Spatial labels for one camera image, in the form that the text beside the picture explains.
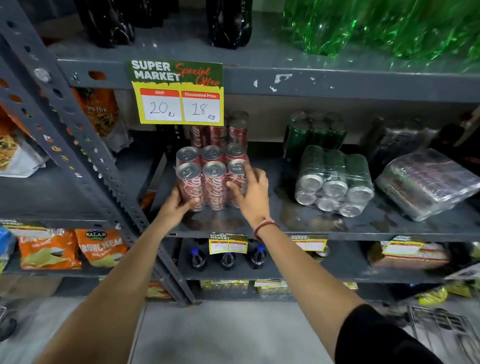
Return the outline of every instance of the shelf upright post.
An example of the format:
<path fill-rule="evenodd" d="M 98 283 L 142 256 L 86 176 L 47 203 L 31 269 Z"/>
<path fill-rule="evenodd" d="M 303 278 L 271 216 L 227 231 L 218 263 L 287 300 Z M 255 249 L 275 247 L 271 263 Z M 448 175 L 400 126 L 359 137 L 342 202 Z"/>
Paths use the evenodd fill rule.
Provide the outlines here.
<path fill-rule="evenodd" d="M 148 227 L 148 220 L 17 0 L 1 2 L 0 34 L 0 78 L 6 82 L 1 82 L 0 99 L 132 246 Z M 153 277 L 176 301 L 194 302 L 192 291 L 162 245 L 158 257 Z"/>

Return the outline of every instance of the person's right hand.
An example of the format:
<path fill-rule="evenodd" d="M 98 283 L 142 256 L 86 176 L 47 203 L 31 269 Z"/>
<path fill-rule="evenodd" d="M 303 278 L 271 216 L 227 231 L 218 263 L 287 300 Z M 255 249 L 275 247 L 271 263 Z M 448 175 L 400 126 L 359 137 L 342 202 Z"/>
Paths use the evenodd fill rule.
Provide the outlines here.
<path fill-rule="evenodd" d="M 236 184 L 229 181 L 227 186 L 238 200 L 243 217 L 246 218 L 252 229 L 255 230 L 263 220 L 270 217 L 268 179 L 264 170 L 252 168 L 248 162 L 245 162 L 244 167 L 248 182 L 245 196 L 243 196 Z"/>

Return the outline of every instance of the chipped paint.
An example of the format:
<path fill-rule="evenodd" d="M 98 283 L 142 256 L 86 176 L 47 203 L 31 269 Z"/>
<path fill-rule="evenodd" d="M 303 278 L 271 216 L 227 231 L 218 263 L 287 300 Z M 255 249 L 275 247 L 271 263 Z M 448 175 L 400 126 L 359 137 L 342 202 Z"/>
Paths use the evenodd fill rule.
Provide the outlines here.
<path fill-rule="evenodd" d="M 281 80 L 282 77 L 285 77 L 285 79 L 288 80 L 291 76 L 293 76 L 293 74 L 291 73 L 278 74 L 275 76 L 275 83 L 276 84 L 280 83 L 282 81 Z"/>

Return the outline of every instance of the six-pack of coca-cola cans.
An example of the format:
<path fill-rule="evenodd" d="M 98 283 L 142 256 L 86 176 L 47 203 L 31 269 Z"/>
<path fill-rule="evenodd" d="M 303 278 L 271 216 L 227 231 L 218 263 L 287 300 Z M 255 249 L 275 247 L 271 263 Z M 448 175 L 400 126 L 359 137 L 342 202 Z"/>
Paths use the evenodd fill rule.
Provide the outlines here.
<path fill-rule="evenodd" d="M 210 206 L 218 211 L 239 204 L 227 181 L 235 183 L 243 194 L 247 179 L 243 163 L 247 157 L 248 113 L 235 111 L 228 126 L 193 125 L 190 131 L 192 146 L 177 152 L 176 172 L 184 202 L 200 198 L 192 211 Z"/>

